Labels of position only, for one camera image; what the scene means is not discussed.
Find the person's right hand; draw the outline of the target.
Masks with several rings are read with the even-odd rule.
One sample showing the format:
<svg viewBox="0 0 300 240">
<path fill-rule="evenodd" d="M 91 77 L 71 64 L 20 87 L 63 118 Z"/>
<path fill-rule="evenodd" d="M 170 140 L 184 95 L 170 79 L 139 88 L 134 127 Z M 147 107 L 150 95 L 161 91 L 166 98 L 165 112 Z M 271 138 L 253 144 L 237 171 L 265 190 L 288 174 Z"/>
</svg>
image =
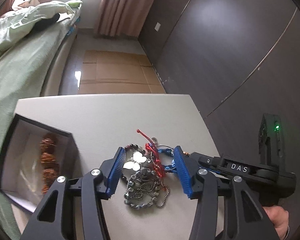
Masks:
<svg viewBox="0 0 300 240">
<path fill-rule="evenodd" d="M 280 206 L 264 206 L 266 214 L 272 222 L 280 239 L 286 239 L 289 233 L 289 212 Z"/>
</svg>

